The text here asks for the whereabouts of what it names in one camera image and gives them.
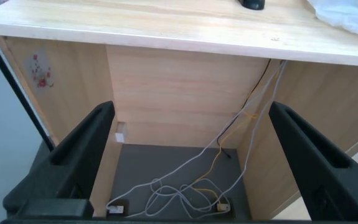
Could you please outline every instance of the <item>plastic bag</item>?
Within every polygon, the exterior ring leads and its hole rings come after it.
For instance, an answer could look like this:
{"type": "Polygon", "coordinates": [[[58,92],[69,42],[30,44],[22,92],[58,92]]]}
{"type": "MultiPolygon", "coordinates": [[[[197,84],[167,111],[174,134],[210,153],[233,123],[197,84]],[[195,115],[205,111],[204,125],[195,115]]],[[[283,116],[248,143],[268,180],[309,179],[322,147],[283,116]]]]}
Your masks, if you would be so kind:
{"type": "Polygon", "coordinates": [[[308,0],[320,20],[358,34],[358,0],[308,0]]]}

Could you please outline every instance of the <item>wooden desk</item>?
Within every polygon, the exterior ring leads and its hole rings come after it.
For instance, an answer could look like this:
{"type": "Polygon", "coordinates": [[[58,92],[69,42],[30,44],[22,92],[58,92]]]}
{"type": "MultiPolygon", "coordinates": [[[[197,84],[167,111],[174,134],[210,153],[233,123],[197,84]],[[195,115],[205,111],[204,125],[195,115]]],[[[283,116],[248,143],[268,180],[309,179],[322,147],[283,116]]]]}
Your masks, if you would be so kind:
{"type": "MultiPolygon", "coordinates": [[[[276,100],[350,155],[358,151],[358,35],[317,20],[305,0],[266,0],[264,11],[236,0],[10,0],[0,6],[0,48],[56,144],[94,106],[114,101],[92,195],[98,215],[120,153],[117,122],[126,126],[125,143],[204,147],[283,59],[290,62],[276,100]],[[33,81],[28,64],[37,54],[52,87],[33,81]]],[[[271,92],[248,112],[260,113],[271,92]]],[[[243,178],[254,219],[272,218],[299,197],[262,116],[243,178]]],[[[254,125],[225,145],[237,148],[242,164],[254,125]]]]}

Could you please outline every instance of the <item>floral sticker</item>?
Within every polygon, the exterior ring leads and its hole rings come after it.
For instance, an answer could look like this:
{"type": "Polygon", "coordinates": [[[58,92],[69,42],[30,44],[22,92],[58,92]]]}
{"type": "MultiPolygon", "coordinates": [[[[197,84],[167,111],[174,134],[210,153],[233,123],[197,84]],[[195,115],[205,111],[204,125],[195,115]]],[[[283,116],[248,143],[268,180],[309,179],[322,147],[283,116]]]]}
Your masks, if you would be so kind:
{"type": "Polygon", "coordinates": [[[43,49],[34,52],[27,60],[28,74],[38,91],[54,86],[52,69],[43,49]]]}

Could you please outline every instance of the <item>gray carpet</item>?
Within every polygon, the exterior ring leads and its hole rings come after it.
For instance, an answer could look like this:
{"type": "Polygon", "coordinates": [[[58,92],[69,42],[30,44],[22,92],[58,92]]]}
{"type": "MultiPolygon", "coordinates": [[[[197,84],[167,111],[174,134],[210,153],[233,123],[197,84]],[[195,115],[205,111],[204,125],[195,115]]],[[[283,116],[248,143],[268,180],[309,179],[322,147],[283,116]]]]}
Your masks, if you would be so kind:
{"type": "MultiPolygon", "coordinates": [[[[127,145],[122,148],[118,168],[115,174],[115,181],[112,190],[112,198],[115,198],[133,186],[150,182],[152,179],[161,177],[177,168],[183,162],[200,153],[201,148],[189,147],[162,147],[162,146],[139,146],[127,145]]],[[[218,149],[208,149],[204,154],[192,161],[174,175],[163,180],[163,184],[171,185],[179,188],[182,184],[190,184],[196,178],[205,174],[218,149]]],[[[212,181],[221,189],[228,189],[240,175],[240,166],[236,150],[228,150],[232,156],[229,159],[222,154],[215,164],[213,171],[208,175],[212,181]]],[[[199,183],[196,187],[212,188],[208,183],[199,183]]],[[[244,221],[250,220],[250,212],[248,200],[244,190],[243,182],[240,180],[238,184],[226,195],[233,203],[235,219],[244,221]]],[[[129,195],[123,197],[129,201],[129,214],[134,214],[144,210],[146,201],[151,195],[149,187],[138,188],[129,195]]],[[[206,206],[207,202],[195,192],[188,192],[189,200],[196,206],[206,206]]],[[[155,212],[167,202],[166,198],[159,198],[151,207],[150,212],[155,212]]],[[[153,219],[168,220],[187,220],[189,219],[185,213],[179,198],[175,198],[172,203],[159,215],[152,217],[153,219]]]]}

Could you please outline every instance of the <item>desk top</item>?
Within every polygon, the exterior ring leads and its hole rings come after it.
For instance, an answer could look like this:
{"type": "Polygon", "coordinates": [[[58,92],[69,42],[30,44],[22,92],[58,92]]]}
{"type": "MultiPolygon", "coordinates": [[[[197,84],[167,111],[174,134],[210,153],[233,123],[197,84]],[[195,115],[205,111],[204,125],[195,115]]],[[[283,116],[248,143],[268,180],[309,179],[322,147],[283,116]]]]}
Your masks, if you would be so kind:
{"type": "Polygon", "coordinates": [[[358,65],[358,35],[306,0],[10,0],[0,35],[358,65]]]}

